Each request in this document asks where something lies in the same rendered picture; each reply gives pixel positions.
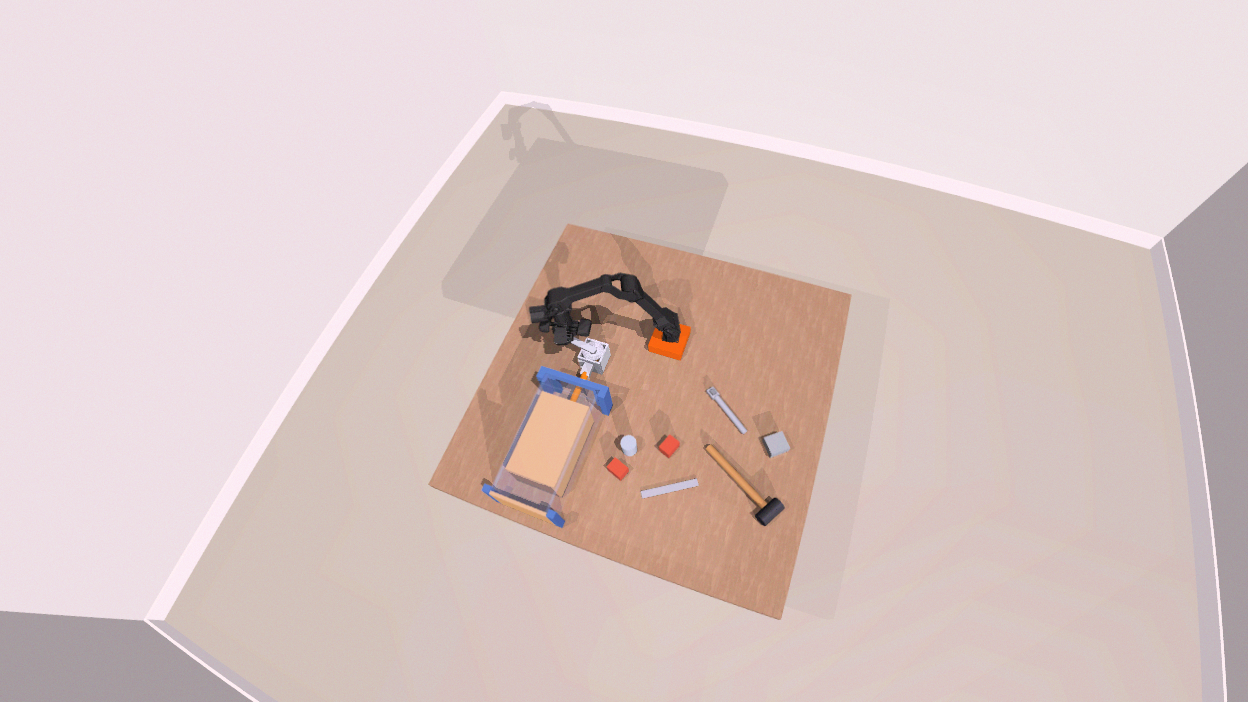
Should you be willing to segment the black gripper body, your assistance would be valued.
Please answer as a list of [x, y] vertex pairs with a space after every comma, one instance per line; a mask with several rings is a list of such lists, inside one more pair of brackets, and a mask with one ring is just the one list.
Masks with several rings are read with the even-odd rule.
[[590, 319], [580, 319], [580, 322], [578, 324], [578, 320], [572, 320], [570, 311], [568, 311], [568, 312], [569, 312], [569, 317], [567, 319], [567, 321], [564, 321], [564, 322], [557, 322], [554, 320], [554, 322], [552, 322], [553, 317], [550, 317], [549, 321], [539, 322], [538, 329], [540, 330], [540, 332], [548, 334], [549, 332], [549, 326], [552, 326], [552, 330], [553, 330], [554, 325], [557, 325], [558, 327], [562, 327], [563, 325], [567, 325], [567, 326], [570, 327], [572, 332], [577, 332], [577, 330], [578, 330], [578, 335], [579, 336], [588, 337], [589, 334], [590, 334], [590, 330], [592, 330], [592, 320]]

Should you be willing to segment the mallet with wooden handle and black head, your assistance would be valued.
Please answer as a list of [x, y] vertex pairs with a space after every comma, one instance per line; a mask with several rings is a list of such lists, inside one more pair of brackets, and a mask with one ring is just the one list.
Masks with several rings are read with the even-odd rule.
[[778, 513], [782, 512], [782, 510], [785, 508], [785, 506], [782, 505], [782, 502], [779, 498], [773, 498], [773, 501], [768, 503], [750, 486], [750, 483], [748, 483], [748, 481], [740, 473], [738, 473], [738, 471], [735, 468], [733, 468], [733, 465], [729, 463], [728, 460], [725, 457], [723, 457], [723, 455], [719, 453], [716, 448], [714, 448], [713, 443], [710, 443], [708, 446], [708, 448], [705, 448], [705, 450], [708, 451], [708, 453], [710, 453], [713, 456], [713, 458], [718, 460], [718, 463], [720, 463], [723, 466], [723, 468], [733, 477], [733, 480], [735, 480], [741, 486], [741, 488], [761, 508], [760, 511], [758, 511], [758, 513], [755, 513], [755, 517], [758, 518], [759, 523], [763, 523], [763, 526], [766, 526], [773, 518], [775, 518], [778, 516]]

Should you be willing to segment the pale grey flat bar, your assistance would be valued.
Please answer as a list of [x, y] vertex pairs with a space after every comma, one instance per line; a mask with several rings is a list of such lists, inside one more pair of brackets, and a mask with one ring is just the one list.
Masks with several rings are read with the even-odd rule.
[[661, 486], [661, 487], [648, 488], [648, 490], [641, 491], [641, 498], [648, 498], [648, 497], [653, 497], [653, 496], [661, 495], [661, 493], [670, 493], [670, 492], [674, 492], [674, 491], [678, 491], [678, 490], [691, 488], [691, 487], [696, 487], [696, 486], [699, 486], [696, 478], [686, 480], [686, 481], [678, 482], [678, 483], [669, 483], [669, 485], [665, 485], [665, 486]]

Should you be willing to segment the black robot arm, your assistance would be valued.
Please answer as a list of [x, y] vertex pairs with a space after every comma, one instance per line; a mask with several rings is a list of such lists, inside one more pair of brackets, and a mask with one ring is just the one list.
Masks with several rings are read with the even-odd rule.
[[[620, 280], [622, 290], [612, 285], [612, 281]], [[598, 279], [592, 279], [584, 284], [578, 284], [572, 287], [555, 287], [547, 291], [544, 297], [544, 305], [530, 306], [530, 322], [544, 322], [553, 319], [557, 322], [564, 322], [569, 317], [572, 311], [572, 304], [590, 297], [597, 294], [612, 294], [617, 299], [626, 300], [628, 302], [636, 302], [641, 309], [646, 311], [653, 319], [654, 327], [663, 332], [661, 341], [666, 342], [679, 342], [681, 334], [678, 314], [673, 312], [670, 309], [661, 309], [643, 289], [640, 281], [633, 274], [603, 274]], [[570, 327], [563, 325], [558, 327], [553, 326], [554, 344], [568, 345], [572, 344], [573, 334]], [[664, 339], [664, 340], [663, 340]], [[678, 342], [676, 342], [678, 341]]]

